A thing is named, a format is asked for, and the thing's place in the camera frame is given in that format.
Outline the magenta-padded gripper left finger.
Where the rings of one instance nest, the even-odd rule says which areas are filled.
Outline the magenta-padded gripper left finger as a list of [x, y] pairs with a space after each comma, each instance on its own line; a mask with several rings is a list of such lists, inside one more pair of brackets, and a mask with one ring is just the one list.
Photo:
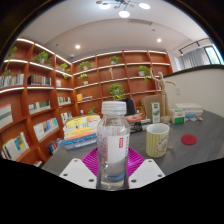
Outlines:
[[95, 189], [98, 175], [97, 149], [85, 154], [81, 159], [73, 158], [60, 177], [78, 186]]

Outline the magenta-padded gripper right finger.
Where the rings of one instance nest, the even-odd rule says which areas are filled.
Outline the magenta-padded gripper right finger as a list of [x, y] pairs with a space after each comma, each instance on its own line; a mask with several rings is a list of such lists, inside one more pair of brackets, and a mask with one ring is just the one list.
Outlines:
[[128, 149], [126, 173], [129, 189], [146, 186], [165, 176], [153, 159], [144, 159], [132, 148]]

